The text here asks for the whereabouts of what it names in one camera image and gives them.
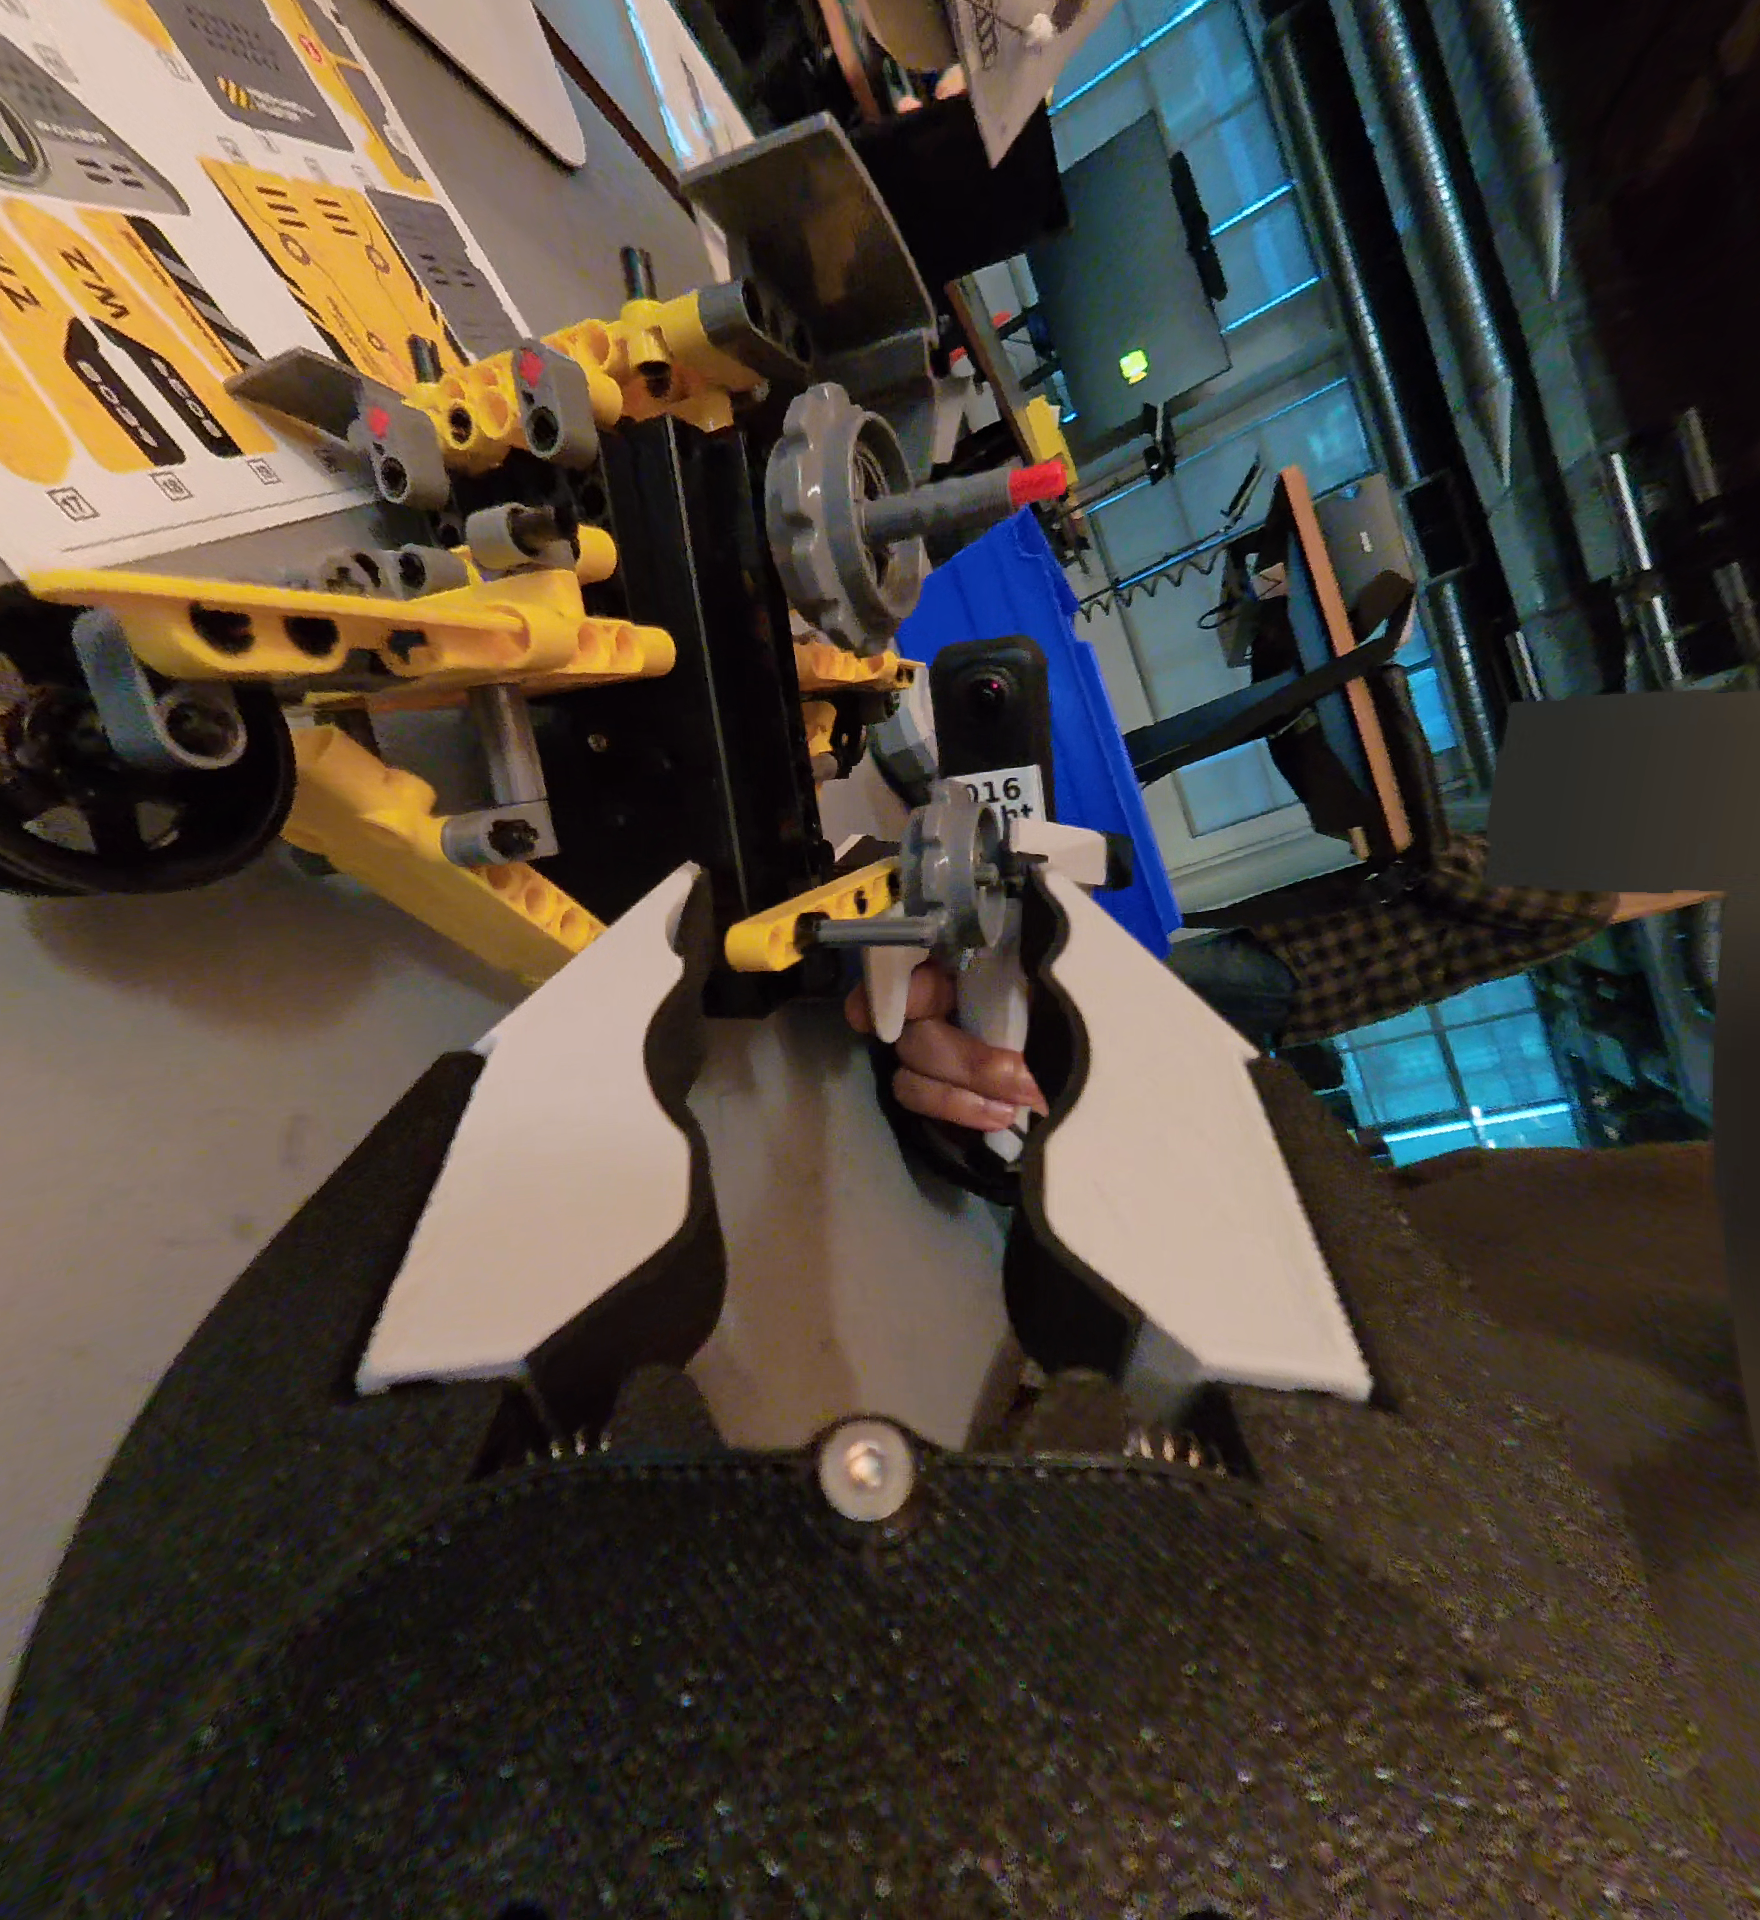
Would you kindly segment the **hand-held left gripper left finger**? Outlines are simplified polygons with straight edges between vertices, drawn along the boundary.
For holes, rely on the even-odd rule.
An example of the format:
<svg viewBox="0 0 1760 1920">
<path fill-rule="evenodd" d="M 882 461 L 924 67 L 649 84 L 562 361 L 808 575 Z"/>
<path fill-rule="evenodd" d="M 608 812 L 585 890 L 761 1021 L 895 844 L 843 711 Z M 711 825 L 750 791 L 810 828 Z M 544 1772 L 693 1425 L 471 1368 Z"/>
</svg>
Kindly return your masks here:
<svg viewBox="0 0 1760 1920">
<path fill-rule="evenodd" d="M 691 1110 L 715 961 L 676 867 L 475 1043 L 479 1074 L 356 1368 L 356 1395 L 505 1381 L 556 1435 L 718 1330 L 725 1255 Z"/>
</svg>

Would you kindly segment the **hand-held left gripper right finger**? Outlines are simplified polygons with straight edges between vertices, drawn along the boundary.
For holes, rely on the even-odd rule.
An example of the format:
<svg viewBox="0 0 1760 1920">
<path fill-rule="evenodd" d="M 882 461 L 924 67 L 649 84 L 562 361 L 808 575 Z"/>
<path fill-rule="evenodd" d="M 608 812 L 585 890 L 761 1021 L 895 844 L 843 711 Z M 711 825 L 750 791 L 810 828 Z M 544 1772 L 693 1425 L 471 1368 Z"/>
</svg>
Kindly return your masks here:
<svg viewBox="0 0 1760 1920">
<path fill-rule="evenodd" d="M 1044 1111 L 1004 1279 L 1026 1359 L 1164 1408 L 1210 1385 L 1370 1403 L 1252 1046 L 1076 881 L 1036 870 L 1024 905 Z"/>
</svg>

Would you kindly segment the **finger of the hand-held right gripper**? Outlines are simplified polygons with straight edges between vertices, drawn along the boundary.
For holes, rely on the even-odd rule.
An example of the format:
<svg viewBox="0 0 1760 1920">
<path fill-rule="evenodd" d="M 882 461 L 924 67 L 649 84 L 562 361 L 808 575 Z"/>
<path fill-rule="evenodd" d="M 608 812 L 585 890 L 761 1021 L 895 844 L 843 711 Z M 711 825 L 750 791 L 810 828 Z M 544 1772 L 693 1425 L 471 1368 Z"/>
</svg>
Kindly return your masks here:
<svg viewBox="0 0 1760 1920">
<path fill-rule="evenodd" d="M 836 841 L 836 873 L 870 865 L 894 854 L 897 854 L 897 842 L 881 838 L 876 833 L 851 833 Z M 859 958 L 867 1031 L 876 1038 L 900 1038 L 909 1018 L 918 947 L 867 946 L 853 952 Z"/>
<path fill-rule="evenodd" d="M 1084 892 L 1122 892 L 1133 884 L 1133 841 L 1127 833 L 1020 827 L 1018 858 L 1040 863 Z"/>
</svg>

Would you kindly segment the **grey toothed toy wheel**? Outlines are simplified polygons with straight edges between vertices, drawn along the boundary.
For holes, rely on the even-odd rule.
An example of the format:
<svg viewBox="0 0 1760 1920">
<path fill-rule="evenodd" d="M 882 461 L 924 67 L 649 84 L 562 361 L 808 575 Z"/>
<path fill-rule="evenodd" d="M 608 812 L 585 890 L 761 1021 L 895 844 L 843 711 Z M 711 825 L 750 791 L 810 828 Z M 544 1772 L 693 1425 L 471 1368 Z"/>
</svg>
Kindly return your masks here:
<svg viewBox="0 0 1760 1920">
<path fill-rule="evenodd" d="M 763 474 L 768 548 L 795 611 L 836 648 L 881 655 L 929 571 L 921 537 L 872 537 L 865 511 L 912 493 L 894 427 L 835 382 L 789 408 Z"/>
<path fill-rule="evenodd" d="M 968 780 L 935 780 L 904 830 L 900 881 L 913 946 L 952 961 L 999 950 L 1016 918 L 1002 810 Z"/>
</svg>

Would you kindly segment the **grey axle with red tip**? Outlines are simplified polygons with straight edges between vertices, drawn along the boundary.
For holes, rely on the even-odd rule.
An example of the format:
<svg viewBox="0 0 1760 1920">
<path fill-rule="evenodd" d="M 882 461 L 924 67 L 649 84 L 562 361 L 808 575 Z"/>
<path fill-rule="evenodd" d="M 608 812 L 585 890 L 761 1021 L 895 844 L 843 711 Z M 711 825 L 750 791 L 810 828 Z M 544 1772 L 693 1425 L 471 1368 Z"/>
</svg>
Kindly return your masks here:
<svg viewBox="0 0 1760 1920">
<path fill-rule="evenodd" d="M 953 476 L 865 503 L 859 526 L 870 547 L 960 538 L 1064 497 L 1072 479 L 1074 474 L 1063 457 Z"/>
</svg>

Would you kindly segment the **yellow toy brick vehicle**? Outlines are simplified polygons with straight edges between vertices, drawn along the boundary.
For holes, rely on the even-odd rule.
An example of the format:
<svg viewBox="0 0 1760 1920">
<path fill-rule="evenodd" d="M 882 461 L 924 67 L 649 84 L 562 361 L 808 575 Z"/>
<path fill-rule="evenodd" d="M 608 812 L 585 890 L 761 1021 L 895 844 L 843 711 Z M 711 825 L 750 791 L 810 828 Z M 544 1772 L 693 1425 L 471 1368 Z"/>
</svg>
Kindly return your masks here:
<svg viewBox="0 0 1760 1920">
<path fill-rule="evenodd" d="M 681 178 L 744 272 L 381 384 L 306 349 L 227 390 L 346 457 L 418 541 L 277 580 L 42 566 L 0 587 L 0 894 L 172 895 L 270 842 L 544 984 L 690 858 L 723 976 L 912 944 L 900 851 L 836 873 L 816 787 L 915 686 L 789 608 L 763 474 L 835 382 L 897 433 L 934 313 L 829 114 Z"/>
</svg>

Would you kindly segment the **person's right hand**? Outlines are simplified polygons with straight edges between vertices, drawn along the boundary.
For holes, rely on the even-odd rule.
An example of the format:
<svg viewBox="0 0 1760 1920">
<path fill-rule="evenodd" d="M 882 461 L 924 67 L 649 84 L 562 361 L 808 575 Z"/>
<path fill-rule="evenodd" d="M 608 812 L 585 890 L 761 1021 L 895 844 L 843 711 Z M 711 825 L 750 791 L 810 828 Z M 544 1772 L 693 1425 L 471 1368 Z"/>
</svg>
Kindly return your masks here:
<svg viewBox="0 0 1760 1920">
<path fill-rule="evenodd" d="M 853 969 L 845 1018 L 867 1043 L 878 1093 L 902 1113 L 978 1136 L 1012 1132 L 1031 1115 L 1046 1115 L 1048 1101 L 1023 1053 L 963 1031 L 960 980 L 938 958 L 918 963 L 905 1025 L 897 1040 L 887 1043 L 862 975 Z"/>
</svg>

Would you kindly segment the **blue plastic bin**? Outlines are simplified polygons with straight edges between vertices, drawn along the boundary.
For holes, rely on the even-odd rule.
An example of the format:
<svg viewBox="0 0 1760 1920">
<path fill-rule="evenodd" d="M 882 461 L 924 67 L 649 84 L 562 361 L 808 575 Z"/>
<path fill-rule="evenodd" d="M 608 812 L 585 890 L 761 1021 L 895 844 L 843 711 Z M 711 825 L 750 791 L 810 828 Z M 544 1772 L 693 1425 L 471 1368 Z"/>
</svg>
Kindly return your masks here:
<svg viewBox="0 0 1760 1920">
<path fill-rule="evenodd" d="M 1096 894 L 1096 901 L 1138 946 L 1164 960 L 1181 924 L 1181 908 L 1101 664 L 1079 629 L 1079 597 L 1032 511 L 999 523 L 935 566 L 902 629 L 909 655 L 921 664 L 932 664 L 953 644 L 1004 638 L 1034 642 L 1046 660 L 1048 814 L 1069 827 L 1130 838 L 1130 884 Z"/>
</svg>

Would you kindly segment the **standing desk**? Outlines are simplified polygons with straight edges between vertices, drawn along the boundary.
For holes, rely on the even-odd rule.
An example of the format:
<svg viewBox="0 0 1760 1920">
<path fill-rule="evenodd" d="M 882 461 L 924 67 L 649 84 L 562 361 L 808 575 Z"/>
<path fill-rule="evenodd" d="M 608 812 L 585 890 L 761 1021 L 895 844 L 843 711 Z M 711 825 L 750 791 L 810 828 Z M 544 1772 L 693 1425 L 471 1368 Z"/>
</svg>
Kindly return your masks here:
<svg viewBox="0 0 1760 1920">
<path fill-rule="evenodd" d="M 1278 588 L 1252 594 L 1249 684 L 1127 734 L 1133 779 L 1150 788 L 1261 745 L 1324 837 L 1386 870 L 1434 837 L 1435 806 L 1413 766 L 1418 721 L 1399 716 L 1397 655 L 1418 615 L 1412 575 L 1389 564 L 1354 587 L 1336 573 L 1301 468 L 1281 468 L 1255 547 Z"/>
</svg>

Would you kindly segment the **person's brown clothing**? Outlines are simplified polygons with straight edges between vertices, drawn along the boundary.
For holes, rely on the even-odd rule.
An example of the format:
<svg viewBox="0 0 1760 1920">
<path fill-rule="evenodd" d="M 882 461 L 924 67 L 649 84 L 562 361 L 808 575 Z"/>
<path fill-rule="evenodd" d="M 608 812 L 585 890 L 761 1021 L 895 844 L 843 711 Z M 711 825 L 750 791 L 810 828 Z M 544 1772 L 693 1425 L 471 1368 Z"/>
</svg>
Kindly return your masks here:
<svg viewBox="0 0 1760 1920">
<path fill-rule="evenodd" d="M 1472 1148 L 1393 1173 L 1532 1365 L 1683 1643 L 1760 1643 L 1760 1465 L 1708 1139 Z"/>
</svg>

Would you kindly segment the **toy instruction booklet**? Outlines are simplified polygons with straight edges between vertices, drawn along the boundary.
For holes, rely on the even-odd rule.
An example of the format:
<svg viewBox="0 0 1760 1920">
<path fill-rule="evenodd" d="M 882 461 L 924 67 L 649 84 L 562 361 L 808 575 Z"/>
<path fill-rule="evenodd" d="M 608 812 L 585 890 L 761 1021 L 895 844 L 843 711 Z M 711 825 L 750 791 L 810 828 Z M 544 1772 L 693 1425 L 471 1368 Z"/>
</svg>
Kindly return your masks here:
<svg viewBox="0 0 1760 1920">
<path fill-rule="evenodd" d="M 1115 2 L 943 2 L 985 161 L 997 167 Z"/>
</svg>

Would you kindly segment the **laminated paper sheet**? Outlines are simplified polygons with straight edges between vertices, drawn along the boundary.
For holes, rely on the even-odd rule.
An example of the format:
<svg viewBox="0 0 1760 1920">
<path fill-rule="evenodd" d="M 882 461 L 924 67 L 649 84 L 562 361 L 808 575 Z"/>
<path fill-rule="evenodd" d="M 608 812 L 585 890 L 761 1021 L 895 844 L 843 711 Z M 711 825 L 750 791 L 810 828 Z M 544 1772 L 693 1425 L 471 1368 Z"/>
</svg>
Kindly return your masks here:
<svg viewBox="0 0 1760 1920">
<path fill-rule="evenodd" d="M 685 172 L 756 140 L 721 70 L 673 2 L 625 2 L 642 67 L 664 123 L 668 158 Z"/>
</svg>

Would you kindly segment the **white book stand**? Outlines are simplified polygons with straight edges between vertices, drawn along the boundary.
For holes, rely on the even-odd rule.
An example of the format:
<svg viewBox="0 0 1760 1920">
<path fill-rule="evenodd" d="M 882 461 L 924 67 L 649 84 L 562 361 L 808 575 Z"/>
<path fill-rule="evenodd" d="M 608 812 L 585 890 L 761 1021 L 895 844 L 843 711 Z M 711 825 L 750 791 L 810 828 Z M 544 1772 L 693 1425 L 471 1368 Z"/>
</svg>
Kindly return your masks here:
<svg viewBox="0 0 1760 1920">
<path fill-rule="evenodd" d="M 532 2 L 386 2 L 560 167 L 586 165 L 586 142 L 547 24 Z"/>
</svg>

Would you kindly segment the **yellow and grey sticker sheet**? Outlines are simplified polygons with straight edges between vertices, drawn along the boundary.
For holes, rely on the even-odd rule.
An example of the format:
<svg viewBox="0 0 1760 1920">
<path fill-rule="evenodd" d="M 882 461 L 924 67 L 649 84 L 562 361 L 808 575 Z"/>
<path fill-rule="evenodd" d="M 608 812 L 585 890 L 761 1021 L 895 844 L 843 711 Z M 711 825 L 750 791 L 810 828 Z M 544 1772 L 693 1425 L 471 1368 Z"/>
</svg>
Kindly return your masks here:
<svg viewBox="0 0 1760 1920">
<path fill-rule="evenodd" d="M 227 384 L 404 385 L 524 322 L 337 3 L 0 2 L 0 560 L 131 562 L 362 505 Z"/>
</svg>

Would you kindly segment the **dark wall monitor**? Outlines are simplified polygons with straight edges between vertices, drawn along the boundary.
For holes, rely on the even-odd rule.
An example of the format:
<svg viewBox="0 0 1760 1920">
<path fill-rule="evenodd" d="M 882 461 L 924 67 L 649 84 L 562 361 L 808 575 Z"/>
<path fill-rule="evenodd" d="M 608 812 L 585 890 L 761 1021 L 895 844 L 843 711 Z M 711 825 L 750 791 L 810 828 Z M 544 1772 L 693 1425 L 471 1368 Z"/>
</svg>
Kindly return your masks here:
<svg viewBox="0 0 1760 1920">
<path fill-rule="evenodd" d="M 1067 223 L 1029 252 L 1072 419 L 1096 459 L 1226 376 L 1227 280 L 1194 169 L 1147 112 L 1061 178 Z"/>
</svg>

